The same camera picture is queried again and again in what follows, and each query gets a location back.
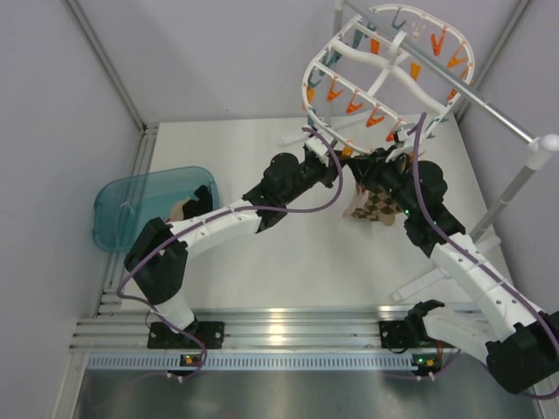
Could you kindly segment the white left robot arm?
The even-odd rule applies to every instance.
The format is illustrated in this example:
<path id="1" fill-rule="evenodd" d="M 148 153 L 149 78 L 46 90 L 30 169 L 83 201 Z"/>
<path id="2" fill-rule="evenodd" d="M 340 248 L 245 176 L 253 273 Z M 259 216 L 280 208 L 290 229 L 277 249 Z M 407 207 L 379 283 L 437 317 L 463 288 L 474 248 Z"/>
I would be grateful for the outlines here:
<path id="1" fill-rule="evenodd" d="M 317 183 L 341 188 L 342 167 L 339 151 L 328 150 L 322 157 L 307 151 L 304 161 L 281 153 L 240 200 L 181 222 L 150 220 L 125 258 L 128 274 L 118 296 L 146 305 L 168 327 L 170 340 L 189 346 L 197 338 L 198 321 L 181 294 L 187 263 L 233 238 L 272 228 L 294 212 L 290 203 Z"/>

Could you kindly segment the white round clip hanger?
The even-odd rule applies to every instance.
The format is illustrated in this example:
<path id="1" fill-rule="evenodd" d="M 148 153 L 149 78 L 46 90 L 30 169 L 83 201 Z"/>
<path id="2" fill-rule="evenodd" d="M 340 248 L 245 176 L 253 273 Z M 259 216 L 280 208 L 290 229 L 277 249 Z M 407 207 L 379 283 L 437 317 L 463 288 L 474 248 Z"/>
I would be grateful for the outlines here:
<path id="1" fill-rule="evenodd" d="M 404 42 L 461 81 L 471 83 L 475 72 L 470 43 L 443 20 L 397 3 L 369 12 L 386 27 L 355 15 L 309 61 L 301 83 L 307 125 L 361 155 L 381 141 L 395 147 L 395 132 L 414 128 L 415 113 L 427 114 L 419 138 L 432 138 L 459 101 L 458 90 L 442 86 L 434 71 L 404 50 Z"/>

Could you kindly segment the brown argyle sock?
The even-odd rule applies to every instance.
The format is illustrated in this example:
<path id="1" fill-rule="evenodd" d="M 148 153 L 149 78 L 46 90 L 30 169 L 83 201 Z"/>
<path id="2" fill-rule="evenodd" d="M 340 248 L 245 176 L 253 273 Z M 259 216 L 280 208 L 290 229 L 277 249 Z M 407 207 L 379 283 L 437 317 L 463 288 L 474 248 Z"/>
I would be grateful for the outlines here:
<path id="1" fill-rule="evenodd" d="M 355 208 L 350 211 L 354 218 L 378 222 L 384 226 L 391 226 L 397 215 L 402 213 L 398 205 L 382 190 L 356 192 Z"/>

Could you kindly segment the beige red patterned sock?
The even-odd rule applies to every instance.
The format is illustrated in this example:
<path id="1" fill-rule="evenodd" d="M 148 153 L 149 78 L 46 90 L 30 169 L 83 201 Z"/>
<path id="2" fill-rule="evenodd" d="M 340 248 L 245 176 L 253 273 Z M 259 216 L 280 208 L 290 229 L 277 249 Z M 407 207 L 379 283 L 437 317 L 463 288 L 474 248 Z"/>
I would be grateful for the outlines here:
<path id="1" fill-rule="evenodd" d="M 183 200 L 176 202 L 170 209 L 168 221 L 178 222 L 190 218 L 189 210 L 187 204 L 190 202 L 190 198 L 187 197 Z"/>

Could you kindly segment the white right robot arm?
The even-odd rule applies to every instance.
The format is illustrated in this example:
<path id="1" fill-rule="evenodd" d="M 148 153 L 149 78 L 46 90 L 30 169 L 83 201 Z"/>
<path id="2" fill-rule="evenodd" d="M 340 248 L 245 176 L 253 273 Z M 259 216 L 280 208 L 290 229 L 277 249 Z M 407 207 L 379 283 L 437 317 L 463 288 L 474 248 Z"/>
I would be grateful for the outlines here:
<path id="1" fill-rule="evenodd" d="M 410 340 L 448 343 L 482 362 L 511 394 L 519 394 L 558 371 L 558 315 L 547 314 L 513 288 L 483 257 L 465 227 L 444 205 L 447 183 L 439 165 L 387 151 L 350 157 L 358 185 L 382 189 L 405 214 L 407 237 L 455 280 L 485 316 L 469 320 L 437 300 L 413 306 L 404 321 Z"/>

